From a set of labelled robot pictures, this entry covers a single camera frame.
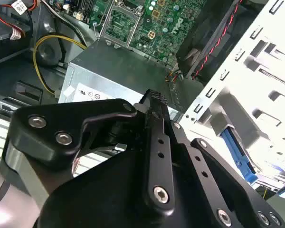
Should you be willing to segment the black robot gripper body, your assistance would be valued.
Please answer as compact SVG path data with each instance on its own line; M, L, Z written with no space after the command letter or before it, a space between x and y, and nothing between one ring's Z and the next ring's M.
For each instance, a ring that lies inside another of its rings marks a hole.
M192 147L124 152L58 187L40 228L220 228L227 207L212 181L224 160Z

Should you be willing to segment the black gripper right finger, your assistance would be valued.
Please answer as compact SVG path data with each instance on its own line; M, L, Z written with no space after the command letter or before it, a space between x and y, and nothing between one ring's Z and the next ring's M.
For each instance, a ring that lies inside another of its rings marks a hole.
M285 222L203 139L171 122L176 212L188 228L284 228Z

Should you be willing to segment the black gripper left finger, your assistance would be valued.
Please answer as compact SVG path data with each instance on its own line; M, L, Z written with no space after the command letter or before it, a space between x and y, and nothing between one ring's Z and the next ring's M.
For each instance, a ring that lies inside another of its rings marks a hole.
M63 184L124 152L171 148L164 98L30 106L12 116L4 159L41 207Z

